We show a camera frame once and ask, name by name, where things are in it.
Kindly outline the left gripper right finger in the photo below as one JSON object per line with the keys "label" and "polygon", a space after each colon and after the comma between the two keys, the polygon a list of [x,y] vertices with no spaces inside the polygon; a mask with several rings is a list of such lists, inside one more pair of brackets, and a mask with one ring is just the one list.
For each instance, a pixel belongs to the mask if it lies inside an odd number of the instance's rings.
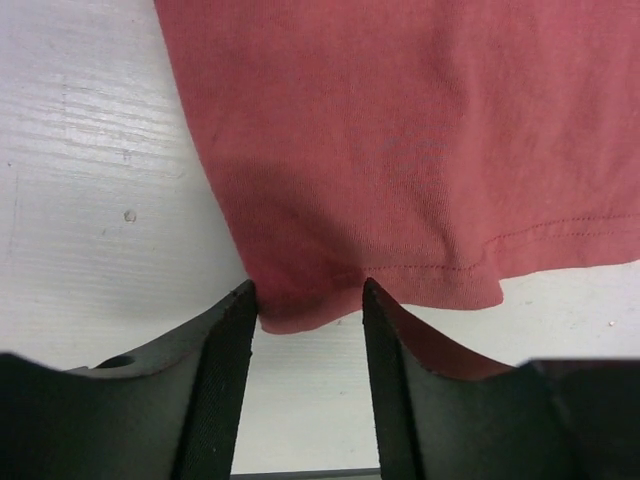
{"label": "left gripper right finger", "polygon": [[635,479],[639,363],[509,366],[432,328],[373,279],[363,326],[385,479]]}

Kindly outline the salmon pink t shirt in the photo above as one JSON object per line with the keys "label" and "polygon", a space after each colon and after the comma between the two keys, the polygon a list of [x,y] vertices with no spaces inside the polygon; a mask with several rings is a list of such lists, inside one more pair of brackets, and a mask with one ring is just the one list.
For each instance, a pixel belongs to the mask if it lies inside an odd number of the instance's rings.
{"label": "salmon pink t shirt", "polygon": [[263,328],[639,257],[635,1],[159,1]]}

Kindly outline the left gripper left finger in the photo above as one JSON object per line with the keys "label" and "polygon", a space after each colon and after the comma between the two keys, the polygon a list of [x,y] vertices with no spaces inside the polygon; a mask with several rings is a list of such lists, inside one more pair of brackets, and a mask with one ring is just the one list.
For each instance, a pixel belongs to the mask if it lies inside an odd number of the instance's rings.
{"label": "left gripper left finger", "polygon": [[1,357],[5,479],[226,479],[257,317],[244,282],[216,305],[99,365]]}

